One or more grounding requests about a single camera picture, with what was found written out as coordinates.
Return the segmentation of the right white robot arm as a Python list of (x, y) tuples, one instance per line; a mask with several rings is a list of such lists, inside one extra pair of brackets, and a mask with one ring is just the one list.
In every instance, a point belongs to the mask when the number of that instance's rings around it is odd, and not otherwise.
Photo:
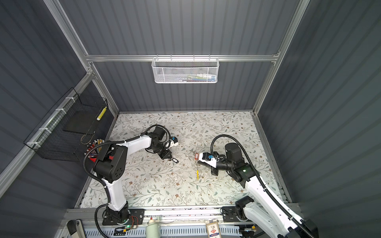
[(294, 212), (264, 182), (253, 165), (245, 162), (246, 152), (239, 144), (226, 144), (225, 152), (222, 159), (215, 152), (205, 159), (213, 173), (226, 171), (249, 193), (235, 203), (238, 219), (252, 221), (271, 238), (319, 237), (316, 224)]

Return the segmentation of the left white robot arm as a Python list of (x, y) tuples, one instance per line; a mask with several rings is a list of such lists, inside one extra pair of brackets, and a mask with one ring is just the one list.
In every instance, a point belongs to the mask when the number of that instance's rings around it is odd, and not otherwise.
[(95, 161), (93, 171), (107, 195), (106, 214), (117, 223), (130, 219), (128, 202), (124, 196), (122, 175), (127, 158), (143, 149), (157, 154), (162, 160), (172, 160), (170, 148), (178, 145), (178, 139), (161, 125), (149, 127), (141, 135), (118, 142), (106, 142)]

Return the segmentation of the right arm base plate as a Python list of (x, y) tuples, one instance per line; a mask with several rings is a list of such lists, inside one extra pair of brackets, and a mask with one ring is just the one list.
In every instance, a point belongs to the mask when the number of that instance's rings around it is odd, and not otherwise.
[(248, 219), (244, 214), (243, 208), (236, 206), (223, 206), (220, 213), (224, 222), (246, 222)]

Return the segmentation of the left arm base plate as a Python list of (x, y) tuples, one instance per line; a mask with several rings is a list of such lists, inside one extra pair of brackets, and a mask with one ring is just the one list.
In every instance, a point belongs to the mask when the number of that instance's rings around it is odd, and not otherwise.
[(109, 207), (106, 207), (106, 210), (102, 214), (102, 225), (141, 225), (144, 219), (144, 214), (144, 209), (124, 209), (121, 211), (114, 211)]

